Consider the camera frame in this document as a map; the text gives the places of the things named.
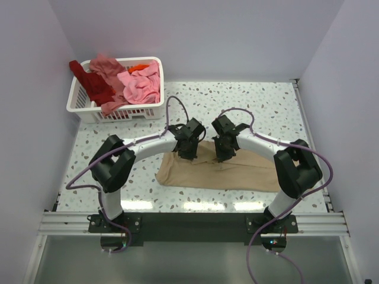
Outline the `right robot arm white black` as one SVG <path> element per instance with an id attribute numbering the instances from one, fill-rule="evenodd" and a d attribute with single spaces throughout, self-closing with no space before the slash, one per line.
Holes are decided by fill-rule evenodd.
<path id="1" fill-rule="evenodd" d="M 294 142 L 273 140 L 267 135 L 253 133 L 247 124 L 235 125 L 226 115 L 212 122 L 217 135 L 213 137 L 216 157 L 219 162 L 230 160 L 236 151 L 254 152 L 275 165 L 279 192 L 264 210 L 263 216 L 254 220 L 256 226 L 265 226 L 265 233 L 278 232 L 290 215 L 284 212 L 294 205 L 305 191 L 313 188 L 323 177 L 322 171 L 301 139 Z"/>

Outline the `beige t shirt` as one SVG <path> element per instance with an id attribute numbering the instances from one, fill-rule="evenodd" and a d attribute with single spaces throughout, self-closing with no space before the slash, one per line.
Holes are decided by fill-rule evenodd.
<path id="1" fill-rule="evenodd" d="M 163 155 L 156 174 L 163 186 L 216 190 L 279 191 L 274 163 L 247 150 L 238 150 L 230 160 L 219 163 L 213 142 L 202 141 L 197 158 L 185 160 L 175 152 Z"/>

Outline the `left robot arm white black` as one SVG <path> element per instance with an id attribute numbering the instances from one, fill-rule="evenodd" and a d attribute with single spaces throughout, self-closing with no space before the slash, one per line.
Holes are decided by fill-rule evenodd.
<path id="1" fill-rule="evenodd" d="M 205 137 L 205 127 L 195 118 L 186 124 L 170 125 L 163 133 L 122 140 L 117 135 L 106 139 L 91 162 L 92 178 L 99 184 L 100 209 L 88 217 L 90 233 L 121 233 L 124 227 L 136 233 L 138 225 L 124 215 L 121 188 L 128 181 L 135 163 L 148 157 L 175 152 L 182 159 L 197 157 L 198 143 Z"/>

